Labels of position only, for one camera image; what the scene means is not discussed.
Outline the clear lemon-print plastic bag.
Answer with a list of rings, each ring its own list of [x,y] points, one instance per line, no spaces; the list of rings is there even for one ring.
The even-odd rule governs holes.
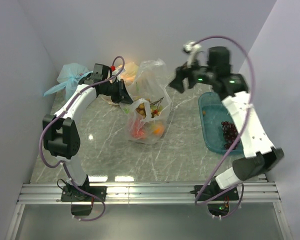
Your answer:
[[[169,72],[163,60],[146,60],[139,65],[134,82],[129,86],[125,85],[130,98],[133,100],[133,103],[120,103],[119,105],[127,117],[124,131],[125,136],[129,141],[154,145],[163,136],[154,135],[153,126],[155,124],[162,124],[166,130],[172,106],[172,100],[166,90],[169,79]],[[150,105],[146,99],[156,101],[160,98],[163,98],[161,103],[163,110],[159,116],[151,118]],[[147,113],[147,117],[145,119],[136,113],[136,108],[141,103],[145,103],[145,110]],[[137,120],[144,122],[143,128],[146,131],[146,137],[143,139],[133,138],[130,134],[132,124]]]

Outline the fake longan bunch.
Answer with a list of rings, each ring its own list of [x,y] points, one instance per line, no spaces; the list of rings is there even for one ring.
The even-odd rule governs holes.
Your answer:
[[[163,97],[161,97],[161,98],[159,98],[158,100],[155,100],[155,101],[152,101],[149,98],[146,99],[146,101],[149,103],[150,117],[151,118],[158,117],[161,114],[161,112],[163,110],[163,106],[162,106],[163,99],[164,99]],[[142,116],[143,119],[145,119],[148,115],[147,112],[146,112],[145,103],[139,104],[135,111],[140,116]]]

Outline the red fake pepper bunch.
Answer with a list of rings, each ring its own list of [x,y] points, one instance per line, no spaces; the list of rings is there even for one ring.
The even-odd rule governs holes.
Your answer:
[[[147,135],[144,129],[144,122],[136,120],[131,126],[130,135],[135,139],[144,139]]]

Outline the orange green fake mango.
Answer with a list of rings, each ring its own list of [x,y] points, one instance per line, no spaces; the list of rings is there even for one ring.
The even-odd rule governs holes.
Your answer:
[[[162,136],[165,131],[165,126],[162,124],[155,124],[152,127],[152,133],[156,136]]]

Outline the dark red fake grapes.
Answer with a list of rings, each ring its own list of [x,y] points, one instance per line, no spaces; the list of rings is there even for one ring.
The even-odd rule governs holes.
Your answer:
[[[221,122],[222,134],[225,140],[224,147],[229,149],[238,136],[238,131],[234,123],[229,121]]]

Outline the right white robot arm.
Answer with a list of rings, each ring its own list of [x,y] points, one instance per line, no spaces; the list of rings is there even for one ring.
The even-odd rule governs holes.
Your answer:
[[[183,93],[184,79],[188,80],[190,89],[197,83],[210,85],[238,131],[233,144],[241,142],[243,147],[244,157],[234,160],[232,166],[223,173],[211,174],[197,193],[196,202],[205,194],[204,202],[208,203],[223,199],[238,184],[270,171],[284,157],[284,152],[275,147],[266,134],[252,104],[252,89],[241,74],[232,72],[230,51],[224,46],[209,48],[205,66],[197,60],[201,51],[199,44],[186,44],[183,51],[188,54],[188,60],[176,68],[175,78],[169,86]]]

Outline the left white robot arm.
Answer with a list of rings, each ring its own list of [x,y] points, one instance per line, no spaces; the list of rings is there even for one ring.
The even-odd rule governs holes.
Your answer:
[[[116,68],[114,65],[96,63],[93,71],[74,79],[77,84],[75,91],[65,105],[42,120],[40,158],[48,168],[61,166],[64,169],[67,180],[64,181],[62,192],[79,202],[94,198],[94,195],[89,177],[78,157],[81,139],[77,123],[86,108],[100,95],[110,97],[115,104],[133,102],[124,80],[119,77],[123,70],[123,66]]]

